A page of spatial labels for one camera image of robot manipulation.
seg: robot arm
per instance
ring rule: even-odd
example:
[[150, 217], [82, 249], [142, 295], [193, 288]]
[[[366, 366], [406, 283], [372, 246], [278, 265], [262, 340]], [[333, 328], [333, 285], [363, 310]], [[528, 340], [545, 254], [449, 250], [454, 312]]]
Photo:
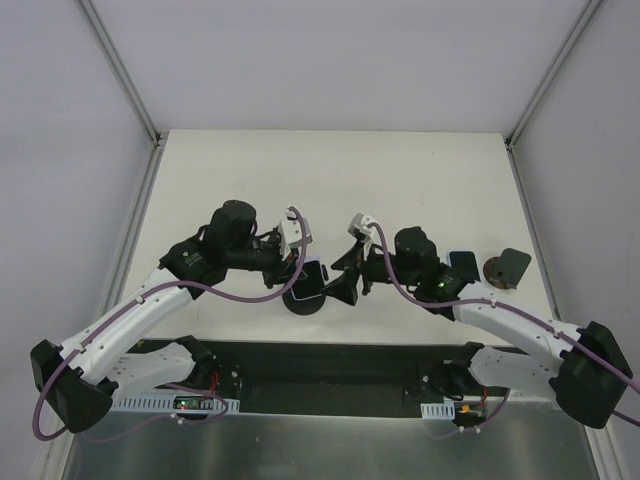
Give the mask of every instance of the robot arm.
[[[358, 214], [349, 226], [355, 245], [332, 265], [343, 274], [325, 287], [327, 296], [349, 305], [358, 298], [357, 282], [363, 280], [363, 294], [374, 283], [392, 283], [384, 255], [375, 246], [375, 220]], [[611, 332], [596, 322], [586, 328], [548, 319], [555, 333], [529, 321], [514, 310], [513, 302], [501, 298], [479, 282], [466, 279], [454, 268], [440, 262], [435, 244], [420, 227], [405, 228], [395, 236], [395, 255], [391, 265], [398, 282], [419, 302], [450, 304], [427, 308], [451, 321], [481, 328], [522, 350], [507, 353], [478, 343], [468, 343], [462, 358], [442, 365], [429, 375], [429, 383], [450, 396], [467, 393], [474, 385], [513, 388], [527, 394], [554, 400], [571, 417], [593, 427], [603, 428], [626, 389], [626, 384], [557, 335], [596, 352], [628, 377], [631, 369]], [[497, 308], [501, 301], [514, 309]]]
[[[268, 288], [292, 277], [303, 240], [298, 220], [287, 214], [271, 232], [256, 237], [255, 219], [251, 205], [226, 202], [214, 212], [209, 225], [171, 247], [159, 267], [120, 304], [60, 346], [43, 340], [32, 349], [34, 379], [40, 391], [63, 360], [71, 357], [46, 397], [69, 431], [90, 428], [123, 397], [169, 382], [188, 386], [209, 378], [212, 355], [190, 336], [155, 352], [126, 352], [203, 293], [190, 286], [161, 287], [167, 283], [186, 280], [213, 286], [225, 279], [228, 269], [260, 271]], [[303, 221], [309, 243], [311, 235]], [[86, 344], [87, 337], [108, 321], [113, 321], [109, 328]]]

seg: white vent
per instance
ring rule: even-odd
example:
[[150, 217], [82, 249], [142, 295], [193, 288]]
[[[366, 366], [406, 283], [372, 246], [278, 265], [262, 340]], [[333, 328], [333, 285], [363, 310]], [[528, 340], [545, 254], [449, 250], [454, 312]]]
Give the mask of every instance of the white vent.
[[[188, 412], [184, 412], [183, 410], [176, 410], [173, 408], [173, 402], [176, 397], [189, 396], [193, 397], [193, 395], [176, 395], [173, 393], [164, 394], [164, 393], [143, 393], [139, 395], [135, 395], [133, 397], [124, 398], [116, 403], [113, 407], [111, 407], [112, 412], [137, 412], [137, 413], [190, 413], [194, 415], [208, 415], [210, 413], [221, 412], [224, 410], [222, 403], [218, 400], [203, 400], [200, 403], [201, 409], [199, 410], [189, 410]], [[229, 404], [229, 413], [239, 413], [240, 412], [240, 400], [228, 400], [225, 399]]]
[[424, 420], [453, 420], [456, 418], [456, 407], [451, 400], [444, 403], [422, 403], [420, 411]]

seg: brown round object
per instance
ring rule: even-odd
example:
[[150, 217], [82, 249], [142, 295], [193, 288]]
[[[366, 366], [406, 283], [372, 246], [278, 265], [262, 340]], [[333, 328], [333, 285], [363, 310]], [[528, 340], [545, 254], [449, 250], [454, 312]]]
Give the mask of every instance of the brown round object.
[[499, 259], [500, 257], [491, 257], [489, 260], [487, 260], [484, 264], [484, 267], [482, 267], [482, 273], [484, 274], [484, 278], [487, 280], [487, 282], [489, 282], [492, 286], [499, 288], [500, 290], [509, 290], [509, 287], [506, 283], [492, 282], [489, 278], [491, 276], [491, 267], [493, 267], [493, 264], [496, 263]]

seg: gray floor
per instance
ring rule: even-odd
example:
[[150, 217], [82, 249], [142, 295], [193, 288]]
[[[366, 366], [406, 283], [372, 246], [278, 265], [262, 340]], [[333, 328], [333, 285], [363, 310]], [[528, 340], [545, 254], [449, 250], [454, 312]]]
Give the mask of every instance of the gray floor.
[[[112, 413], [104, 438], [149, 417]], [[230, 415], [207, 426], [161, 419], [123, 439], [77, 436], [64, 478], [77, 479], [597, 479], [584, 429], [561, 412], [509, 403], [476, 434], [437, 440], [449, 422]]]

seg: wall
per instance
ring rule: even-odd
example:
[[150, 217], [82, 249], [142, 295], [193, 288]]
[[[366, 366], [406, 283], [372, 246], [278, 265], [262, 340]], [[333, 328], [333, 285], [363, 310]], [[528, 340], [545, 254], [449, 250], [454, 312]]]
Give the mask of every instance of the wall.
[[[517, 145], [563, 319], [609, 325], [640, 374], [640, 2], [605, 2]], [[638, 396], [620, 409], [640, 417]], [[632, 478], [640, 429], [614, 419]]]
[[150, 147], [72, 0], [2, 2], [0, 61], [0, 477], [19, 480], [41, 447], [29, 351], [94, 318]]
[[161, 130], [509, 133], [585, 0], [96, 0]]

